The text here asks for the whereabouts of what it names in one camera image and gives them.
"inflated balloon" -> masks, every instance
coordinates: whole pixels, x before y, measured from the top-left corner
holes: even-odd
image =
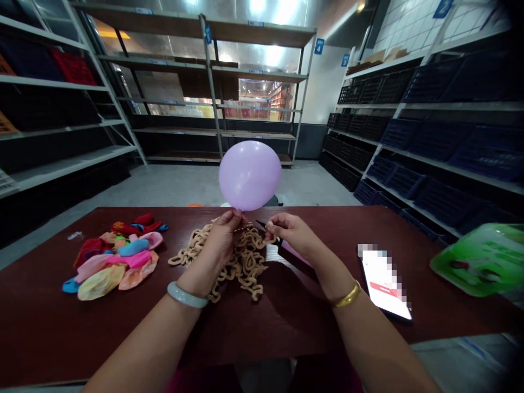
[[[275,194],[282,166],[275,151],[257,141],[231,147],[220,163],[218,180],[225,200],[242,211],[264,206]]]

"smartphone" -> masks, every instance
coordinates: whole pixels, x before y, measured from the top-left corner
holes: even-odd
[[[411,311],[402,300],[402,291],[396,289],[396,274],[392,271],[387,252],[370,248],[373,245],[359,245],[357,250],[365,279],[365,286],[362,287],[388,318],[400,323],[413,323]]]

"dark red table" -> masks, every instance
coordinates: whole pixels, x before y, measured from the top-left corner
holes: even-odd
[[[64,229],[0,271],[0,388],[88,379],[165,294],[182,267],[167,259],[186,246],[223,208],[102,207]],[[359,243],[377,243],[391,253],[412,302],[413,326],[397,325],[409,343],[513,331],[523,313],[503,297],[471,297],[435,275],[430,259],[439,248],[382,206],[268,207],[248,213],[267,221],[278,211],[301,216],[362,281]],[[115,221],[132,222],[151,212],[170,225],[155,272],[135,289],[114,290],[91,302],[61,292],[75,275],[73,261],[85,239],[98,237]],[[84,239],[67,240],[81,231]],[[315,280],[276,252],[260,278],[258,303],[233,281],[216,305],[204,310],[184,352],[181,367],[230,364],[340,350],[342,342]]]

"beige rope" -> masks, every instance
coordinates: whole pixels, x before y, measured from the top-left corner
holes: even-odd
[[[186,248],[181,249],[177,255],[170,258],[170,265],[188,265],[194,261],[200,251],[203,249],[206,239],[213,224],[206,225],[203,229],[195,229],[189,238]],[[274,243],[276,240],[266,241],[259,235],[256,228],[251,222],[247,223],[244,234],[239,241],[233,246],[233,254],[226,263],[226,266],[218,275],[215,286],[209,294],[209,300],[216,303],[220,300],[221,295],[218,292],[218,286],[221,281],[233,280],[235,277],[240,283],[240,288],[251,292],[254,301],[258,301],[258,295],[264,293],[264,288],[257,283],[257,277],[264,271],[263,263],[265,258],[258,252],[266,245]]]

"concrete floor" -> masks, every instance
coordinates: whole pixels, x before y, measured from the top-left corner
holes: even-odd
[[[284,169],[276,195],[285,206],[361,205],[316,161],[298,161],[293,169]],[[0,269],[99,206],[187,206],[191,203],[220,206],[223,202],[217,166],[139,166],[132,170],[130,178],[79,203],[0,250]],[[446,393],[493,391],[509,354],[516,349],[511,337],[502,335],[470,337],[469,340],[481,349],[481,355],[463,338],[412,346]],[[259,391],[252,380],[249,386],[246,391]],[[20,388],[0,390],[0,393],[76,393],[81,388]]]

